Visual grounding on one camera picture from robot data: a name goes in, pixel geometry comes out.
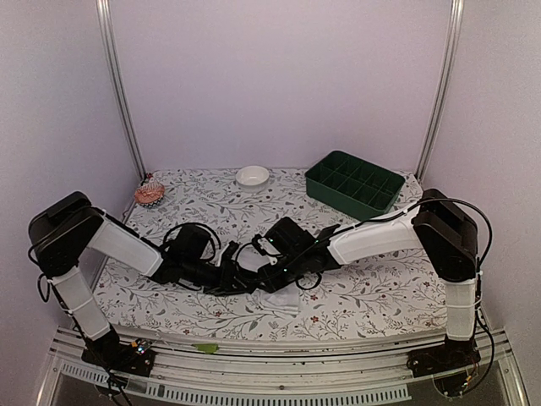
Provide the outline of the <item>white underwear black trim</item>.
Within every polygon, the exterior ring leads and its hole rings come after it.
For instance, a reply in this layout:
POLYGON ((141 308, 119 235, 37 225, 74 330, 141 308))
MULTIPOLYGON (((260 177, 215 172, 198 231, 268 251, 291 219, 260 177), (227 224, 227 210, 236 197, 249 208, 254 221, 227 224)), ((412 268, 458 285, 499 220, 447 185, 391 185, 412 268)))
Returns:
POLYGON ((253 297, 262 310, 289 316, 296 316, 300 311, 299 292, 293 285, 281 288, 274 293, 258 289, 253 293, 253 297))

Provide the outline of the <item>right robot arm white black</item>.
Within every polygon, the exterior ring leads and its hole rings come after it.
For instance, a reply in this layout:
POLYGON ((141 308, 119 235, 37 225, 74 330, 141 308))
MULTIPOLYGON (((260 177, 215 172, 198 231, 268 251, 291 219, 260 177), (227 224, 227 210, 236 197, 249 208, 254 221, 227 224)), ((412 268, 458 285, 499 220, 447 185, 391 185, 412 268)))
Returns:
POLYGON ((273 248, 261 266, 265 291, 274 293, 307 273, 335 270, 355 261, 396 250, 422 249, 444 283, 446 337, 437 361, 456 368, 470 353, 476 323, 477 223, 463 211, 466 202, 428 189, 420 201, 351 225, 334 225, 313 235, 290 217, 279 220, 263 239, 273 248))

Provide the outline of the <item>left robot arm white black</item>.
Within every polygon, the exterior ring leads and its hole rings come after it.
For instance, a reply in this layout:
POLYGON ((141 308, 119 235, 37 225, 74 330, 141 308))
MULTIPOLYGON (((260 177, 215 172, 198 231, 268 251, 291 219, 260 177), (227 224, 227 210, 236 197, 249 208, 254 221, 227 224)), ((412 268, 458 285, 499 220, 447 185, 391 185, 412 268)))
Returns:
POLYGON ((208 227, 194 222, 176 226, 173 232, 175 238, 165 237, 156 245, 94 207, 79 191, 30 221, 30 257, 83 334, 94 341, 94 355, 108 367, 120 366, 126 351, 109 336, 111 324, 79 269, 86 250, 119 261, 155 283, 185 281, 205 294, 250 294, 257 287, 233 259, 238 244, 223 247, 208 227))

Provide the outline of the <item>green tape piece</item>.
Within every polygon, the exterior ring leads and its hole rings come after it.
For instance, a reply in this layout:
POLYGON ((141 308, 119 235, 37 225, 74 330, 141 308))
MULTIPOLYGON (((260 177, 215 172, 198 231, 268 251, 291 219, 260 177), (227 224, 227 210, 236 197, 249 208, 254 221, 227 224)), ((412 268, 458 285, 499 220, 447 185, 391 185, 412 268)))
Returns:
POLYGON ((217 343, 195 343, 193 347, 203 354, 215 354, 219 350, 217 343))

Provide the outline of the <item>white ceramic bowl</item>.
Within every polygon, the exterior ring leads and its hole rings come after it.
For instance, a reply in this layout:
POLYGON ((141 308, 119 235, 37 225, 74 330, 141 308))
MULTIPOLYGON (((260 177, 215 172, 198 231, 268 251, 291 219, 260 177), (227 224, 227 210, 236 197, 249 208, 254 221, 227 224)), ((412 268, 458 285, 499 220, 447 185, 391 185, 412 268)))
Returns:
POLYGON ((237 185, 245 191, 258 192, 265 188, 270 179, 270 172, 261 166, 247 166, 239 169, 235 175, 237 185))

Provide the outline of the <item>red patterned cupcake cup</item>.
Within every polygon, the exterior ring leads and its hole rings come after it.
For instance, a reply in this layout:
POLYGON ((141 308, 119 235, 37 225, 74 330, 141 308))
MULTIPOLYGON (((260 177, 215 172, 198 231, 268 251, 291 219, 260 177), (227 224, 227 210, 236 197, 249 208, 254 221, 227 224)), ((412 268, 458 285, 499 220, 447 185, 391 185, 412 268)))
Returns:
POLYGON ((165 186, 153 181, 139 186, 134 192, 134 200, 140 206, 151 208, 162 202, 165 193, 165 186))

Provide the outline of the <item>green divided organizer tray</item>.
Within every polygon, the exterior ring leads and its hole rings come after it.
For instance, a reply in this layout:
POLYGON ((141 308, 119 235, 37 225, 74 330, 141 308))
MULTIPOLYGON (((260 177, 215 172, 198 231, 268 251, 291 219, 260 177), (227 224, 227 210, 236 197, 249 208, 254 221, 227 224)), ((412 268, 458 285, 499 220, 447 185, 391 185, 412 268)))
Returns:
POLYGON ((309 197, 359 221, 392 210, 406 179, 344 151, 332 151, 305 173, 309 197))

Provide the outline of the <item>floral patterned table mat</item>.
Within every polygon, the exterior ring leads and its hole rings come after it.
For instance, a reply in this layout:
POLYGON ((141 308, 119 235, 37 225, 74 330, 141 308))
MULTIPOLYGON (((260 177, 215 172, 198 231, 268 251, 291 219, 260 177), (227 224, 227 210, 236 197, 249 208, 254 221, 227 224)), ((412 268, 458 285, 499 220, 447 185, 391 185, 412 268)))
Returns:
MULTIPOLYGON (((282 217, 318 233, 352 218, 309 198, 301 169, 278 168, 270 182, 252 194, 236 183, 232 169, 158 171, 166 188, 154 209, 134 208, 128 225, 155 244, 185 222, 212 228, 223 243, 247 244, 282 217)), ((309 276, 288 287, 298 305, 289 315, 271 307, 260 291, 229 297, 160 285, 136 270, 109 260, 95 287, 107 319, 120 326, 190 337, 263 341, 327 341, 446 329, 458 335, 473 329, 465 301, 445 296, 421 249, 393 250, 341 269, 309 276)))

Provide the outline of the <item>aluminium front rail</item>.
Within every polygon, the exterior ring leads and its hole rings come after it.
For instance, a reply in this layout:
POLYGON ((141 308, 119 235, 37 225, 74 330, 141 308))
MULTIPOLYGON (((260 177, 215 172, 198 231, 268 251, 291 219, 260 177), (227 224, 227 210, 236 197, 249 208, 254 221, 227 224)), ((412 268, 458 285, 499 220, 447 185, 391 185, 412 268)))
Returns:
POLYGON ((410 351, 439 345, 441 331, 324 342, 235 341, 119 326, 124 343, 152 341, 149 377, 122 375, 123 393, 107 373, 81 359, 82 339, 59 328, 53 338, 40 405, 530 405, 505 331, 478 332, 478 374, 469 393, 447 398, 433 378, 415 378, 410 351), (215 354, 195 343, 217 343, 215 354))

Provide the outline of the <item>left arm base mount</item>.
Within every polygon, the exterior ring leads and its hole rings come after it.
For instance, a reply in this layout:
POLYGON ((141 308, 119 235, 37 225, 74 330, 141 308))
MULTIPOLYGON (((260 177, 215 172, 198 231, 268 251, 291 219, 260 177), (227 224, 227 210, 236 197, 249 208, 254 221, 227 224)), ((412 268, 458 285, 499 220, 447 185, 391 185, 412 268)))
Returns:
POLYGON ((156 352, 148 342, 138 338, 130 344, 121 343, 115 331, 96 340, 85 340, 81 359, 106 371, 118 371, 149 377, 156 359, 156 352))

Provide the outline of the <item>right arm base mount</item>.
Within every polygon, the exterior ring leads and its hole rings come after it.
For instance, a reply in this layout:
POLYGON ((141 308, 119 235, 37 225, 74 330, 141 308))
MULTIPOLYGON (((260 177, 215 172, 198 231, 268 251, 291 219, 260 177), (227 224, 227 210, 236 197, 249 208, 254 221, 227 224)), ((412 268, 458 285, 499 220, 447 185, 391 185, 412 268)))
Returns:
POLYGON ((446 337, 442 344, 410 351, 406 366, 415 378, 431 376, 441 395, 454 398, 468 389, 478 372, 480 360, 473 338, 455 341, 446 337))

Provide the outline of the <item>left aluminium frame post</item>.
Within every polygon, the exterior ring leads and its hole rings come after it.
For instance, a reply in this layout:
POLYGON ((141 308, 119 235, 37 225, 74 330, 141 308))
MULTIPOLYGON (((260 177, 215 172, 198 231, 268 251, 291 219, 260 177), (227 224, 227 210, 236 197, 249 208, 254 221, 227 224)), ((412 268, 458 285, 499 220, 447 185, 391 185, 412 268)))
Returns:
POLYGON ((104 47, 107 68, 111 77, 113 95, 117 103, 123 132, 128 145, 128 152, 134 164, 135 171, 140 180, 144 180, 146 169, 144 159, 139 147, 139 142, 134 130, 134 124, 129 111, 128 98, 123 85, 120 62, 114 37, 110 2, 107 0, 96 1, 98 24, 101 31, 101 39, 104 47))

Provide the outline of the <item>aluminium frame post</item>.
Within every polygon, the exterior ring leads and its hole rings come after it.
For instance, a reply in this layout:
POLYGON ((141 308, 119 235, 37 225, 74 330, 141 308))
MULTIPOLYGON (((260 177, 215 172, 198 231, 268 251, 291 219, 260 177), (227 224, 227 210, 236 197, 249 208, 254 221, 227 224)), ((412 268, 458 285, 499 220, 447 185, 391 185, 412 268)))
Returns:
POLYGON ((441 119, 445 110, 445 102, 451 82, 452 71, 460 41, 462 18, 464 12, 463 0, 452 0, 445 38, 445 47, 440 70, 440 77, 435 92, 434 103, 429 116, 429 123, 424 137, 423 146, 415 171, 415 178, 422 183, 429 169, 430 158, 434 152, 441 119))
POLYGON ((134 130, 134 124, 129 111, 128 98, 123 85, 120 62, 114 37, 110 2, 107 0, 96 1, 98 24, 101 31, 101 39, 104 47, 107 68, 111 77, 113 95, 117 103, 123 132, 128 145, 128 152, 134 164, 135 171, 140 180, 144 180, 146 169, 144 159, 139 147, 139 142, 134 130))

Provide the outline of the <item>right aluminium frame post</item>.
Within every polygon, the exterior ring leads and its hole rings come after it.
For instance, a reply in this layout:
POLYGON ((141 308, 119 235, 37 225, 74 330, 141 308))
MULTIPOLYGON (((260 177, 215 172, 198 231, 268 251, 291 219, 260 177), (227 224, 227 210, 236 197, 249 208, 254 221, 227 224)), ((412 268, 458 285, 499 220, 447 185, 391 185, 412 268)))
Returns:
POLYGON ((463 0, 452 0, 445 38, 445 47, 440 70, 440 77, 435 92, 434 103, 429 116, 429 123, 424 137, 423 146, 415 171, 415 178, 422 183, 429 169, 430 158, 434 152, 441 119, 445 110, 445 102, 451 82, 452 71, 460 41, 462 18, 464 12, 463 0))

